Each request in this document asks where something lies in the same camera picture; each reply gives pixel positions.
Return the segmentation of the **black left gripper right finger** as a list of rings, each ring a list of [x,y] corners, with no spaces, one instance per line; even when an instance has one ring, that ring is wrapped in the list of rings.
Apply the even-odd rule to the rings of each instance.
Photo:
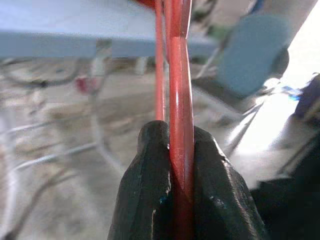
[[[194,231],[197,240],[268,240],[244,178],[213,136],[194,128]]]

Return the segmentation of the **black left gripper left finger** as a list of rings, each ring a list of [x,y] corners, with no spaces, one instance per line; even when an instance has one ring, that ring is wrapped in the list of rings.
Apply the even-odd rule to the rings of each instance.
[[[161,120],[139,132],[137,153],[118,188],[109,240],[173,239],[169,127]]]

